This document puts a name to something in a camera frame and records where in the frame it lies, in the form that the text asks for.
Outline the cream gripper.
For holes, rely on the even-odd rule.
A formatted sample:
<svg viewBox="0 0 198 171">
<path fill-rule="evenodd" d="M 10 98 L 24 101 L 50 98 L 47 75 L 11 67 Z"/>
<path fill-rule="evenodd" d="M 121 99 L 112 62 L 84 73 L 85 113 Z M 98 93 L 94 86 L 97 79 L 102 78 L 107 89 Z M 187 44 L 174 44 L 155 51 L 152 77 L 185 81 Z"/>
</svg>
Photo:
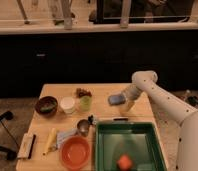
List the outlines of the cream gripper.
<svg viewBox="0 0 198 171">
<path fill-rule="evenodd" d="M 128 112 L 133 105 L 135 104 L 134 100 L 125 94 L 121 95 L 121 102 L 119 105 L 119 110 L 121 112 Z"/>
</svg>

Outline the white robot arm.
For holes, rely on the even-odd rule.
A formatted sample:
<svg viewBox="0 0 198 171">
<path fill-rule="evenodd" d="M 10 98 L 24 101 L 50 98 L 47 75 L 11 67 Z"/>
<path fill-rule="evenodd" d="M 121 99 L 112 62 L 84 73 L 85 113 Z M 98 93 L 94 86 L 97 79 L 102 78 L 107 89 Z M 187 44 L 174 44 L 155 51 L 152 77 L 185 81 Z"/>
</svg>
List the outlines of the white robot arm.
<svg viewBox="0 0 198 171">
<path fill-rule="evenodd" d="M 155 71 L 137 71 L 121 95 L 127 101 L 135 101 L 145 92 L 179 126 L 176 170 L 198 171 L 198 109 L 164 90 L 156 84 Z"/>
</svg>

